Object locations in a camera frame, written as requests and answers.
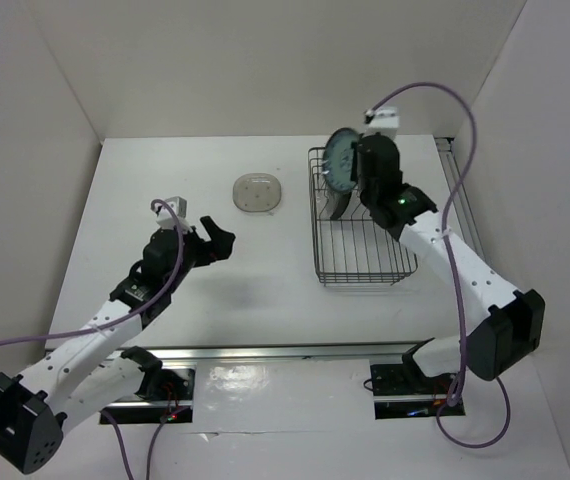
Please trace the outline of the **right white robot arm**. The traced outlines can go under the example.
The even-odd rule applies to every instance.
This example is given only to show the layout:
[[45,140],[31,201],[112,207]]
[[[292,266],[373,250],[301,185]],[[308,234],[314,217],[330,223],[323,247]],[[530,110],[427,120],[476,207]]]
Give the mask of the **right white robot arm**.
[[428,340],[408,353],[401,379],[425,391],[437,376],[471,371],[492,381],[540,345],[545,301],[492,270],[453,230],[443,211],[403,180],[396,143],[380,133],[353,144],[352,177],[376,225],[414,253],[455,293],[459,332]]

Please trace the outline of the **blue floral patterned plate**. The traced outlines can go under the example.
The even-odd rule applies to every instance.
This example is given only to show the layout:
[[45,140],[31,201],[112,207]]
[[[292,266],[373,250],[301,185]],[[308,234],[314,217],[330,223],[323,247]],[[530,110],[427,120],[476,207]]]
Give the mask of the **blue floral patterned plate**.
[[352,179],[354,145],[359,133],[349,127],[336,130],[327,140],[322,156],[322,174],[329,189],[339,194],[351,192],[356,181]]

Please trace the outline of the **smoky square glass plate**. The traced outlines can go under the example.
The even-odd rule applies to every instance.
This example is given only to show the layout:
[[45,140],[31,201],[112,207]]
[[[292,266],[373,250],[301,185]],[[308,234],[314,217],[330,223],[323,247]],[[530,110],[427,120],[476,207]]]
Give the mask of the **smoky square glass plate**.
[[280,205],[281,199],[281,183],[268,173],[244,174],[232,187],[233,203],[245,213],[271,212]]

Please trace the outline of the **clear textured glass plate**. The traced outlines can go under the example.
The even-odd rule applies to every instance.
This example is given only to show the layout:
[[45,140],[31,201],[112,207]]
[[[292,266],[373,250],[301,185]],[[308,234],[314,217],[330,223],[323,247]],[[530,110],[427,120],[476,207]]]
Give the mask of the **clear textured glass plate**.
[[316,217],[319,220],[330,220],[334,211],[334,192],[327,186],[320,169],[314,173],[314,196]]

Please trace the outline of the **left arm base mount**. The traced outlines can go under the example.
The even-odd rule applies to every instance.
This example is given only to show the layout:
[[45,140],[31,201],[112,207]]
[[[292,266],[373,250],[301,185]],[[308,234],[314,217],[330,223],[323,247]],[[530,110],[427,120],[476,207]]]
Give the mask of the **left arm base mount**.
[[141,347],[122,351],[118,359],[135,362],[143,374],[133,393],[104,408],[119,425],[152,425],[160,424],[162,420],[170,424],[193,421],[194,367],[170,368]]

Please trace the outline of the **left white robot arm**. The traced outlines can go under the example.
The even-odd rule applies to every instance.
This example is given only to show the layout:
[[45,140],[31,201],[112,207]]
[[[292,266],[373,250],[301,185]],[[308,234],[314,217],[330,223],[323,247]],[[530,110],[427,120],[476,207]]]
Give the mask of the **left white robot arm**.
[[41,469],[67,434],[112,402],[177,396],[182,379],[127,343],[163,313],[192,269],[231,256],[235,235],[208,216],[201,224],[207,239],[187,224],[159,228],[84,335],[15,376],[0,373],[0,456],[22,474]]

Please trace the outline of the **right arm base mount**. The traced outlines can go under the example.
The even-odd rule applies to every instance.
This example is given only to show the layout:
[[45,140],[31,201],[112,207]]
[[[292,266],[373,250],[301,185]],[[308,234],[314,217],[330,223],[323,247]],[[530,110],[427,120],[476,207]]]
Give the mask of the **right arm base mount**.
[[464,416],[462,404],[446,406],[454,378],[451,373],[424,377],[402,364],[371,364],[363,387],[373,395],[376,420],[435,417],[441,407],[445,416]]

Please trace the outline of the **black round plate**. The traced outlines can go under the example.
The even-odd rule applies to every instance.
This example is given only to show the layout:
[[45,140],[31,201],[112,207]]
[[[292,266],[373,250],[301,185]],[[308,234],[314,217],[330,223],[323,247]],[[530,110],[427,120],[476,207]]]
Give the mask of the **black round plate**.
[[352,192],[337,192],[329,190],[329,198],[327,202],[327,212],[331,221],[340,220],[346,212],[352,197]]

